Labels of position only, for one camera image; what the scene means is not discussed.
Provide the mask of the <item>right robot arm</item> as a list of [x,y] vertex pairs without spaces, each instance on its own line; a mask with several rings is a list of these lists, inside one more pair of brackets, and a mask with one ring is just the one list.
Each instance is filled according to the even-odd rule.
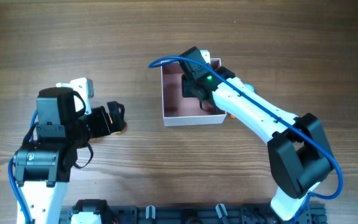
[[281,110],[250,90],[226,67],[181,65],[182,95],[208,101],[234,115],[266,143],[278,189],[270,203],[276,216],[295,221],[314,189],[338,168],[321,122]]

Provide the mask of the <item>yellow duck toy blue hat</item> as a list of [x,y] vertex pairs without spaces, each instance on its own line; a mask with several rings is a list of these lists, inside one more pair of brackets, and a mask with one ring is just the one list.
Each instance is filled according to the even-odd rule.
[[[245,83],[244,84],[245,88],[248,89],[249,91],[255,92],[255,89],[252,85]],[[233,114],[230,114],[231,119],[236,119],[236,117]]]

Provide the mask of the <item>white cardboard box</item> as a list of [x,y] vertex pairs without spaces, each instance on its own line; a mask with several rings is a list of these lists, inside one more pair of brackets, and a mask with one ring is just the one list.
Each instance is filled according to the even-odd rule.
[[225,111],[214,109],[207,101],[200,106],[197,98],[184,98],[182,96],[182,75],[183,71],[176,62],[161,67],[164,126],[223,123],[227,116]]

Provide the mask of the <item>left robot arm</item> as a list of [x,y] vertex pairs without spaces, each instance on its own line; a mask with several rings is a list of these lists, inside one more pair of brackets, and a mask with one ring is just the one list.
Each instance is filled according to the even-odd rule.
[[8,165],[9,181],[18,202],[18,223],[58,223],[67,194],[71,168],[79,169],[78,150],[91,150],[90,139],[125,128],[124,105],[76,109],[80,94],[68,87],[40,90],[38,120],[32,122],[22,146]]

